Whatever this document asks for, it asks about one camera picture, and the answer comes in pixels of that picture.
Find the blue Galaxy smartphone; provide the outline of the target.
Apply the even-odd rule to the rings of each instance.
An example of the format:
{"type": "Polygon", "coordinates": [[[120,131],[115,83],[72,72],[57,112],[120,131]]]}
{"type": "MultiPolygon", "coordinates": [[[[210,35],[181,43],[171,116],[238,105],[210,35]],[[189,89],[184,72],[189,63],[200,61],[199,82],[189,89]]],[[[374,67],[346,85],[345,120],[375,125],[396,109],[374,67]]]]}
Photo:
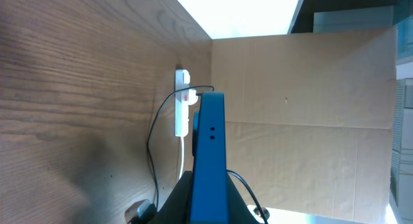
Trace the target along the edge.
{"type": "Polygon", "coordinates": [[[204,92],[194,114],[190,223],[228,223],[225,99],[204,92]]]}

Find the white power strip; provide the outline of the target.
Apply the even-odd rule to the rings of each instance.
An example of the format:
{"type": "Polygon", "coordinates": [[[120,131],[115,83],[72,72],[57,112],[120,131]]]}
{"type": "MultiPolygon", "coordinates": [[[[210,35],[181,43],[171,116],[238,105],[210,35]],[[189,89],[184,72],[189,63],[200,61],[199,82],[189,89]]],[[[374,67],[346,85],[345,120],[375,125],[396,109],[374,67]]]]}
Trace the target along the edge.
{"type": "Polygon", "coordinates": [[[188,134],[189,109],[188,88],[190,74],[188,70],[178,69],[175,75],[175,136],[185,137],[188,134]]]}

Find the white charger adapter plug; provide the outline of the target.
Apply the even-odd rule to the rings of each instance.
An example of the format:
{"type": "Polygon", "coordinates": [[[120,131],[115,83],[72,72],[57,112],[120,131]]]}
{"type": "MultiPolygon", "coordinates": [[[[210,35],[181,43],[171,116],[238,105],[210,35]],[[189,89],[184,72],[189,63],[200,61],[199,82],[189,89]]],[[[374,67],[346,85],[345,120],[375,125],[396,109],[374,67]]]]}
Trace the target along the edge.
{"type": "Polygon", "coordinates": [[[181,102],[183,105],[194,105],[198,101],[197,90],[190,88],[181,92],[181,102]]]}

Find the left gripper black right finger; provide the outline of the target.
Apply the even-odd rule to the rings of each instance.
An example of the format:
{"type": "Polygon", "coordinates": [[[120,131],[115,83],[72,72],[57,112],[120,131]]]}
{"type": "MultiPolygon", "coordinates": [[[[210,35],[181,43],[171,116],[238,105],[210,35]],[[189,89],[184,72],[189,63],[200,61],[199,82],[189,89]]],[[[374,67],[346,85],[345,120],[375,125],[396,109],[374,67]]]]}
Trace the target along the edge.
{"type": "Polygon", "coordinates": [[[227,176],[228,222],[230,224],[258,224],[248,210],[230,176],[227,176]]]}

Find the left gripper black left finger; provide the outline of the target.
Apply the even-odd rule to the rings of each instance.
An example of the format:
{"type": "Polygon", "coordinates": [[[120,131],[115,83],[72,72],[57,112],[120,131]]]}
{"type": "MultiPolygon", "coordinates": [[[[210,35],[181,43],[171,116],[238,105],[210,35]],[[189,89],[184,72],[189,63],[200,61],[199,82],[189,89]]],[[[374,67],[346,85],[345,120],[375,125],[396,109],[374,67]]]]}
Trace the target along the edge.
{"type": "Polygon", "coordinates": [[[185,171],[161,210],[155,215],[155,224],[187,224],[189,221],[192,172],[185,171]]]}

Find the brown cardboard panel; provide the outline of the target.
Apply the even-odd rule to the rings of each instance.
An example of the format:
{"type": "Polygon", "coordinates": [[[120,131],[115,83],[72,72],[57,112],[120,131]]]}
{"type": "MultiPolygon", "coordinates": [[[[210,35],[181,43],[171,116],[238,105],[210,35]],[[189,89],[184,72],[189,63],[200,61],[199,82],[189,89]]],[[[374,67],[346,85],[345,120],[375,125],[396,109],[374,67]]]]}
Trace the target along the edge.
{"type": "Polygon", "coordinates": [[[395,51],[393,28],[213,41],[227,166],[262,206],[385,222],[395,51]]]}

